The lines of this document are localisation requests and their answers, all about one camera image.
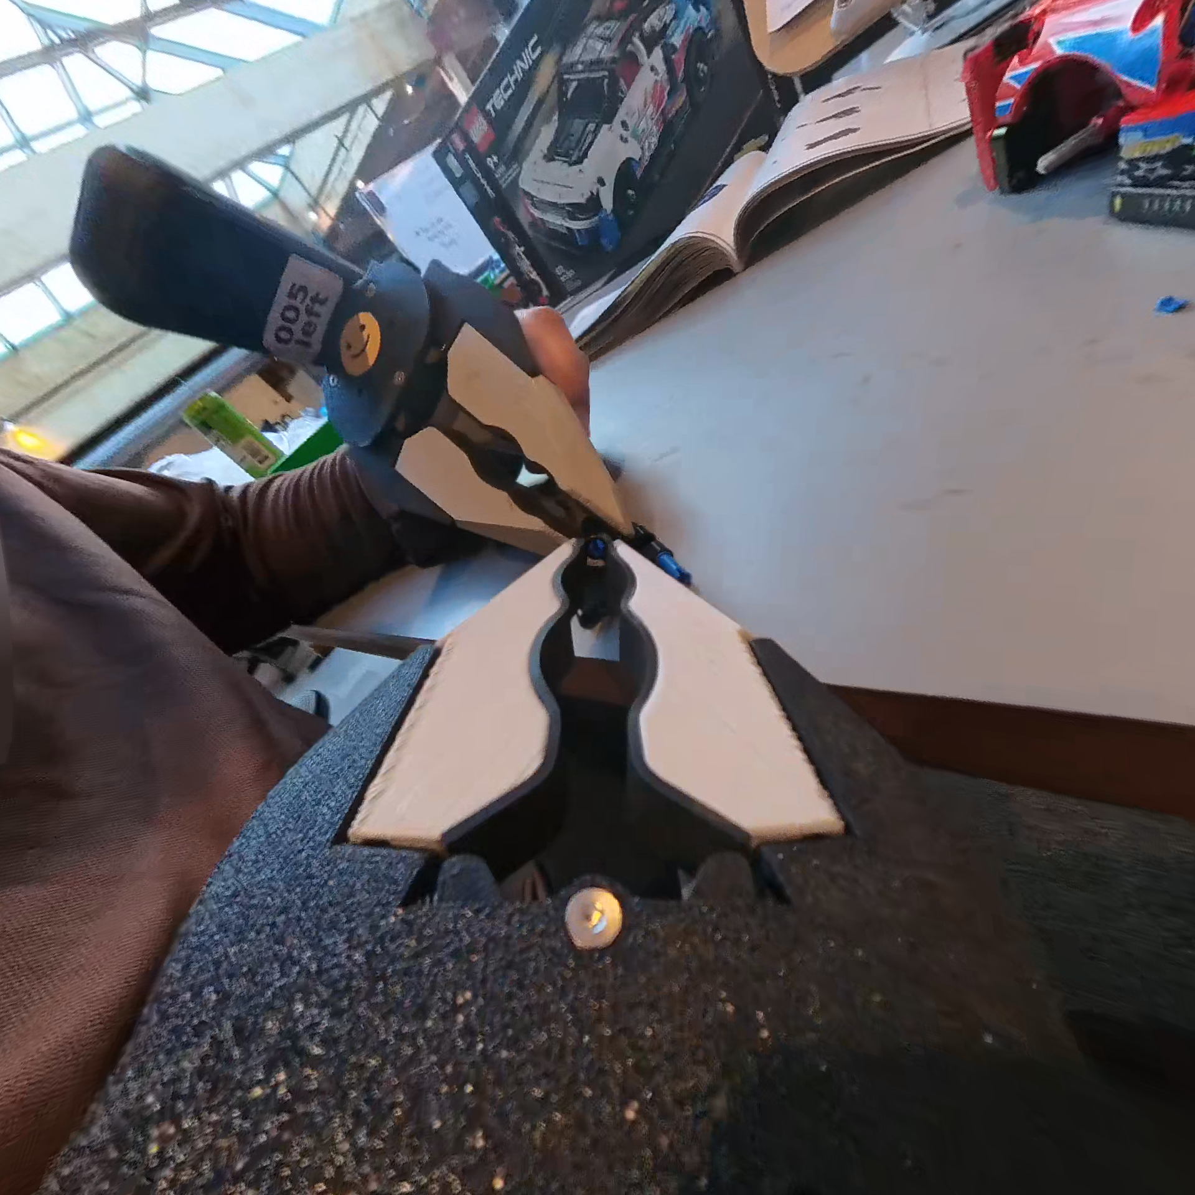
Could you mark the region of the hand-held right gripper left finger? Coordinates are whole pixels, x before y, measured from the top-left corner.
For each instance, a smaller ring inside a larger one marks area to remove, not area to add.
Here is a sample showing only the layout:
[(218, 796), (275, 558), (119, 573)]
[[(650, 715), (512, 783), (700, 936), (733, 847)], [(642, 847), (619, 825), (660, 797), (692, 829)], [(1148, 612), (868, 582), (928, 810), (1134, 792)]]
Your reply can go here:
[(349, 844), (483, 852), (485, 825), (548, 776), (559, 709), (540, 673), (564, 615), (564, 542), (440, 637), (417, 692), (366, 781)]

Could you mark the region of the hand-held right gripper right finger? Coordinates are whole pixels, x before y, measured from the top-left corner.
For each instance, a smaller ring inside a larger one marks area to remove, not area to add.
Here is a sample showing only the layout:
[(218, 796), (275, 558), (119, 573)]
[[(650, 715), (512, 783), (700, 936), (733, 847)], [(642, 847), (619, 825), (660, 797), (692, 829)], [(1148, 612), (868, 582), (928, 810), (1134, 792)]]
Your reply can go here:
[(634, 750), (647, 780), (748, 848), (836, 836), (843, 818), (748, 633), (624, 543), (624, 630), (642, 650)]

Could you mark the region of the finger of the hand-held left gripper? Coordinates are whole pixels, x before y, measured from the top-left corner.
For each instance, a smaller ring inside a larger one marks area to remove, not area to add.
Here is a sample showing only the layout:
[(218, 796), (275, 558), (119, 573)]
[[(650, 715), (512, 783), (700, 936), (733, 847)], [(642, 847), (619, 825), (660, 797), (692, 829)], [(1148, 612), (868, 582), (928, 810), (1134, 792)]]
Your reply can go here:
[(465, 323), (446, 351), (444, 399), (452, 414), (446, 429), (466, 443), (475, 468), (485, 452), (507, 451), (550, 485), (528, 494), (531, 513), (556, 530), (579, 534), (598, 526), (629, 539), (613, 478), (559, 388), (531, 377), (479, 331)]
[(550, 553), (580, 539), (531, 510), (535, 485), (522, 485), (527, 459), (512, 440), (491, 440), (470, 456), (442, 430), (424, 427), (404, 440), (395, 472), (442, 510), (459, 530), (530, 553)]

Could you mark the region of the black brick beam blue pins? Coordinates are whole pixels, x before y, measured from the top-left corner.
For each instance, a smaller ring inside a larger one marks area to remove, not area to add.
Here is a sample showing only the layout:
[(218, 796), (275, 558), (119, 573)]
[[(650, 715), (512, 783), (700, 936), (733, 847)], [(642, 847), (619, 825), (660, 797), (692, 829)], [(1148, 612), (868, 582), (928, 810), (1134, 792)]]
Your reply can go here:
[[(676, 582), (686, 588), (692, 586), (692, 573), (676, 559), (671, 549), (644, 524), (634, 521), (631, 534), (622, 536), (621, 542), (666, 575), (670, 575)], [(582, 543), (585, 571), (580, 582), (580, 597), (574, 601), (574, 617), (585, 630), (595, 628), (612, 611), (613, 598), (611, 597), (611, 581), (606, 576), (612, 543), (613, 539), (600, 533), (589, 534)]]

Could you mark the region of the person's left forearm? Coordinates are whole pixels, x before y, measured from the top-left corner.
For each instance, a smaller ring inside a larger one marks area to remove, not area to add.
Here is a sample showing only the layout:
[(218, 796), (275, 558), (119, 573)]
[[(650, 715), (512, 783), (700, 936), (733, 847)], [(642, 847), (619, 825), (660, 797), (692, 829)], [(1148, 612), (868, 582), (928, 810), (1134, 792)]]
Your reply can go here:
[(171, 605), (225, 653), (307, 624), (407, 562), (343, 451), (244, 485), (2, 451), (12, 582)]

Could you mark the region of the person's left hand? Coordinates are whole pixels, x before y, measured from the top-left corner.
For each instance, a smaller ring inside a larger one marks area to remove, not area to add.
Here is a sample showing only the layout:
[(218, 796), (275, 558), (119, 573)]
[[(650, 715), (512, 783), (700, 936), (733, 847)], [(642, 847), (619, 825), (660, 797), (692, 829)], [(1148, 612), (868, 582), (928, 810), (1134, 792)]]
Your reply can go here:
[(515, 310), (524, 341), (540, 373), (554, 384), (589, 433), (589, 360), (561, 315), (550, 306)]

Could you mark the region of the green plastic bin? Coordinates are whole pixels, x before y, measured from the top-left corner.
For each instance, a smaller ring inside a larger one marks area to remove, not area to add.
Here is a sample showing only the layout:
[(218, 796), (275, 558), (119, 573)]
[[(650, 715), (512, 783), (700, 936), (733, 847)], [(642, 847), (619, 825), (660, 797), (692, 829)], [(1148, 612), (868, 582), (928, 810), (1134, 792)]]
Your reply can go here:
[(303, 468), (340, 448), (342, 439), (327, 420), (313, 420), (300, 426), (294, 420), (287, 426), (287, 452), (268, 469), (268, 475)]

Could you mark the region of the green can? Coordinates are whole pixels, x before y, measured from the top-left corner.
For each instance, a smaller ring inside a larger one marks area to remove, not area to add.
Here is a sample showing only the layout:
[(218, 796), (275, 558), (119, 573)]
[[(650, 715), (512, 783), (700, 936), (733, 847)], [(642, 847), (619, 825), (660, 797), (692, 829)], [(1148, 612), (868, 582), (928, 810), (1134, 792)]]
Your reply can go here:
[(192, 430), (254, 479), (268, 475), (284, 456), (272, 440), (216, 391), (207, 390), (193, 397), (181, 410), (181, 417)]

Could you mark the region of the black toy car box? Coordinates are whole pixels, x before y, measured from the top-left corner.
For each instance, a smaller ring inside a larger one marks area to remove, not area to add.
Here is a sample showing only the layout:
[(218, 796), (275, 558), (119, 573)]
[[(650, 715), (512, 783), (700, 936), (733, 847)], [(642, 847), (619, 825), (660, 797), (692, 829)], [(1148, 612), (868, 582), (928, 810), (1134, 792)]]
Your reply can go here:
[(525, 305), (645, 258), (777, 105), (745, 3), (515, 3), (433, 160)]

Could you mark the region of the open instruction booklet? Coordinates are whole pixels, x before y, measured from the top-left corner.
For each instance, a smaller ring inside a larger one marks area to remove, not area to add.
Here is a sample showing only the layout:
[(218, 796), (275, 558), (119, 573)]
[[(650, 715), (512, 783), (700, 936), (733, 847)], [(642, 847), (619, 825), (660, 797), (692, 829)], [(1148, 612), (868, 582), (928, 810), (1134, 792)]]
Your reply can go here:
[(579, 310), (570, 332), (590, 358), (681, 306), (709, 280), (742, 273), (781, 217), (832, 211), (970, 130), (966, 43), (820, 86), (798, 99), (765, 150), (722, 172), (667, 240), (616, 290)]

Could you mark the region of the wooden board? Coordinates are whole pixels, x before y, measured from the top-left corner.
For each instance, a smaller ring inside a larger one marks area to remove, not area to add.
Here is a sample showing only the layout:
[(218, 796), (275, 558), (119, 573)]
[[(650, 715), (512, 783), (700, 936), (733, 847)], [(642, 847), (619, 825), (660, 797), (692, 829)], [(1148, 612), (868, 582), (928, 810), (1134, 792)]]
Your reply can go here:
[(742, 1), (749, 46), (775, 75), (806, 72), (889, 16), (900, 1)]

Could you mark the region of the red toy brick race car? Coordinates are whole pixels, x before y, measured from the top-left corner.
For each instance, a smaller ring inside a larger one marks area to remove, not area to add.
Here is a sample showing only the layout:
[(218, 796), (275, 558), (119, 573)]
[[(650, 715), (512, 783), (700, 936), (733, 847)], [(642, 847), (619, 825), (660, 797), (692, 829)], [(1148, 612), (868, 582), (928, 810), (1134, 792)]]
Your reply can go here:
[(1191, 1), (1037, 3), (963, 55), (983, 186), (1115, 150), (1109, 215), (1193, 227)]

